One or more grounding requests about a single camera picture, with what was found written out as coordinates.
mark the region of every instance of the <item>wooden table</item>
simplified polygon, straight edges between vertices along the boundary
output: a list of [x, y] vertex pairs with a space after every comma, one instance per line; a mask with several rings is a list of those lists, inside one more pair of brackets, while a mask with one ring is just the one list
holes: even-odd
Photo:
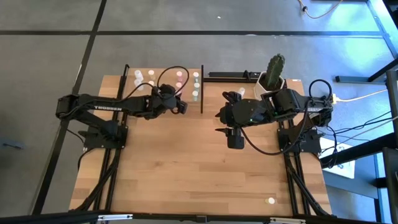
[[[127, 78], [126, 96], [134, 88], [134, 70]], [[144, 81], [149, 81], [148, 68], [139, 68]], [[162, 69], [153, 69], [159, 76]], [[171, 70], [162, 81], [175, 84], [177, 70]], [[185, 115], [169, 111], [157, 119], [129, 117], [128, 139], [121, 154], [111, 210], [127, 213], [173, 213], [208, 215], [292, 215], [284, 158], [265, 156], [249, 144], [243, 150], [228, 149], [226, 137], [216, 132], [223, 125], [215, 118], [225, 99], [223, 91], [244, 87], [244, 98], [254, 98], [253, 83], [205, 83], [203, 114], [200, 101], [193, 101], [193, 72], [183, 91], [188, 103]], [[104, 76], [99, 96], [116, 97], [120, 76]], [[300, 80], [287, 80], [288, 88], [303, 94]], [[150, 88], [134, 95], [148, 94]], [[112, 112], [95, 111], [103, 119]], [[295, 118], [298, 123], [302, 116]], [[278, 124], [246, 128], [251, 141], [265, 151], [279, 150]], [[70, 208], [79, 206], [92, 191], [100, 176], [104, 149], [87, 154], [82, 162]], [[302, 154], [305, 183], [327, 212], [330, 204], [317, 158]], [[107, 186], [103, 198], [106, 198]], [[296, 186], [299, 211], [303, 213], [300, 192]], [[273, 197], [271, 205], [267, 199]]]

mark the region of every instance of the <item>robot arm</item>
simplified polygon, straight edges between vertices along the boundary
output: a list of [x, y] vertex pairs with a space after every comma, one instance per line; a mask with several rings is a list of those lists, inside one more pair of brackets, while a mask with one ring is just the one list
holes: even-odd
[[163, 84], [153, 87], [151, 95], [132, 96], [122, 100], [100, 96], [67, 95], [58, 99], [55, 115], [61, 120], [77, 120], [89, 126], [88, 131], [79, 131], [85, 147], [124, 147], [127, 129], [117, 121], [105, 121], [88, 110], [120, 111], [129, 116], [154, 119], [170, 110], [173, 114], [185, 114], [187, 104], [175, 95], [175, 89]]
[[308, 110], [309, 118], [297, 126], [291, 128], [288, 133], [289, 139], [297, 137], [304, 125], [304, 130], [314, 126], [326, 126], [331, 120], [331, 100], [321, 97], [302, 96], [295, 90], [281, 89], [263, 94], [262, 100], [241, 99], [241, 95], [235, 92], [224, 92], [227, 99], [225, 106], [220, 109], [216, 117], [220, 118], [228, 128], [216, 129], [224, 132], [227, 136], [228, 147], [243, 149], [244, 139], [241, 136], [241, 128], [283, 122], [293, 119], [297, 114]]

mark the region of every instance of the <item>concrete floor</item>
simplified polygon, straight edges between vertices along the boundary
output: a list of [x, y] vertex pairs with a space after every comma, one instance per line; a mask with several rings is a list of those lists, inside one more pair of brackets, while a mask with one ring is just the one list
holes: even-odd
[[[312, 14], [321, 14], [334, 4], [304, 2]], [[100, 0], [2, 0], [0, 29], [90, 30], [99, 5]], [[378, 30], [365, 3], [344, 2], [333, 14], [312, 20], [300, 13], [294, 0], [108, 1], [99, 29]], [[57, 98], [70, 93], [87, 41], [87, 36], [0, 36], [0, 136], [27, 146], [22, 151], [0, 151], [1, 217], [29, 213], [59, 124], [54, 116]], [[312, 80], [323, 78], [332, 84], [334, 93], [347, 99], [385, 87], [337, 84], [333, 81], [336, 75], [367, 77], [393, 60], [383, 39], [369, 37], [97, 36], [80, 93], [97, 94], [103, 75], [122, 74], [125, 63], [132, 67], [190, 68], [204, 64], [206, 73], [260, 71], [277, 53], [286, 57], [284, 78], [303, 80], [306, 93]], [[315, 86], [314, 95], [325, 93], [324, 86]], [[331, 126], [356, 126], [387, 111], [386, 93], [337, 104]], [[70, 129], [77, 131], [84, 126], [72, 123]], [[389, 124], [361, 138], [373, 139], [391, 131]], [[44, 212], [68, 209], [80, 154], [81, 142], [67, 134]], [[333, 188], [328, 188], [328, 193], [335, 215], [375, 220], [372, 200]]]

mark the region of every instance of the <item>potted cactus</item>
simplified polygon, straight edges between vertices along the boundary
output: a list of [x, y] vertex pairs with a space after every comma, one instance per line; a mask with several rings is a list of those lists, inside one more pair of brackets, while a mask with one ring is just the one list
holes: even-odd
[[280, 76], [285, 65], [285, 57], [277, 54], [268, 63], [267, 71], [262, 72], [254, 86], [254, 95], [261, 100], [261, 95], [270, 91], [280, 90], [285, 80]]

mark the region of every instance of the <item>white pot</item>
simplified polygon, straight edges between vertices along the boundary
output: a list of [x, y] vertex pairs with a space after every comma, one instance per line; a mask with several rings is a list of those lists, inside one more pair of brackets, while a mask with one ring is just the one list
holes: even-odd
[[[261, 95], [265, 93], [269, 93], [271, 91], [266, 90], [262, 85], [260, 85], [259, 81], [262, 75], [265, 75], [267, 72], [261, 72], [259, 79], [256, 82], [256, 85], [254, 86], [254, 96], [256, 97], [257, 100], [261, 100]], [[282, 77], [279, 77], [280, 79], [280, 89], [282, 89], [285, 85], [285, 80]]]

